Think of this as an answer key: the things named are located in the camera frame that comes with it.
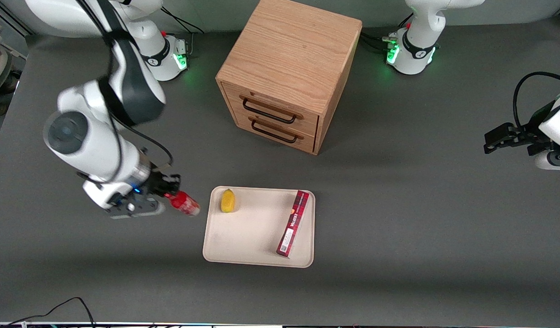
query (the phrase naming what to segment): barcode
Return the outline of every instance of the barcode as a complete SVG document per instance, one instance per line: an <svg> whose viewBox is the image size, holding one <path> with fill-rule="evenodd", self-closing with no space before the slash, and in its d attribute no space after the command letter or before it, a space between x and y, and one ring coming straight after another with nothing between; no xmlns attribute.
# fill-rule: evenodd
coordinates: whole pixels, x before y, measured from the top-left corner
<svg viewBox="0 0 560 328"><path fill-rule="evenodd" d="M294 233L293 229L286 229L286 234L284 235L284 240L282 241L282 246L280 247L280 251L286 251L288 249L288 245L290 245L290 240L292 239L293 233Z"/></svg>

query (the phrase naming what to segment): green led light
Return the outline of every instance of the green led light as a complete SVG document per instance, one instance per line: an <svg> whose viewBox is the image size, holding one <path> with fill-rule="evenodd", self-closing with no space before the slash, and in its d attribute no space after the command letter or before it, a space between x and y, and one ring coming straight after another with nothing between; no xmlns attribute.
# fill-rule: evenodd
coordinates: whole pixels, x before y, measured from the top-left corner
<svg viewBox="0 0 560 328"><path fill-rule="evenodd" d="M174 60L176 61L176 64L178 65L178 68L180 68L180 70L186 69L186 56L185 55L172 54L172 56L174 57Z"/></svg>
<svg viewBox="0 0 560 328"><path fill-rule="evenodd" d="M387 61L390 64L393 64L395 62L398 54L399 54L399 46L395 45L394 48L389 50L389 53L387 54Z"/></svg>
<svg viewBox="0 0 560 328"><path fill-rule="evenodd" d="M436 52L436 47L435 46L432 49L432 53L430 54L430 59L427 60L428 64L430 64L430 62L432 62L432 57L434 57L434 52Z"/></svg>

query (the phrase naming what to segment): wooden drawer cabinet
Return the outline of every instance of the wooden drawer cabinet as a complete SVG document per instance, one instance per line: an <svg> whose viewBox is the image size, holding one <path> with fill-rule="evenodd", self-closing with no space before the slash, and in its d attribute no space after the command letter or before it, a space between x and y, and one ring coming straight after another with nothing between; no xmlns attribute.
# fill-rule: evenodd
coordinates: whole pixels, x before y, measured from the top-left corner
<svg viewBox="0 0 560 328"><path fill-rule="evenodd" d="M261 0L216 77L236 125L317 155L361 25L289 0Z"/></svg>

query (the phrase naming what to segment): red box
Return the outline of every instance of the red box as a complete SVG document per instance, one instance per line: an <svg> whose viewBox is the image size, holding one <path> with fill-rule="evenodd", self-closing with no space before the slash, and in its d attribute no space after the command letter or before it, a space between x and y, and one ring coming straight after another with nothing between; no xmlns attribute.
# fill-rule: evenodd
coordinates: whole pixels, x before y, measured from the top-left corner
<svg viewBox="0 0 560 328"><path fill-rule="evenodd" d="M292 213L290 213L290 218L288 219L288 225L284 230L280 244L276 249L276 253L284 257L290 255L290 250L292 249L292 243L296 238L296 232L298 231L298 226L300 225L300 220L302 220L302 215L304 214L304 208L306 207L306 202L308 201L309 193L299 190L296 194L296 199L294 200L294 205L292 206Z"/></svg>

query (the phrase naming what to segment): drawer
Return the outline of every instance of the drawer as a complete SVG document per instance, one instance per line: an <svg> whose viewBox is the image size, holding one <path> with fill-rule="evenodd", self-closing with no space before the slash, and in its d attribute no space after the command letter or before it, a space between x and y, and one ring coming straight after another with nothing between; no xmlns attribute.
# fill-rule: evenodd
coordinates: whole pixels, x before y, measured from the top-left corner
<svg viewBox="0 0 560 328"><path fill-rule="evenodd" d="M251 116L258 121L315 136L318 115L298 110L281 102L266 99L239 87L223 83L232 111L236 116Z"/></svg>
<svg viewBox="0 0 560 328"><path fill-rule="evenodd" d="M250 116L236 116L237 126L259 134L267 139L278 141L284 145L312 153L314 150L314 137L306 133L300 133L291 129L286 129L278 124L270 123L267 121L255 118L255 115Z"/></svg>

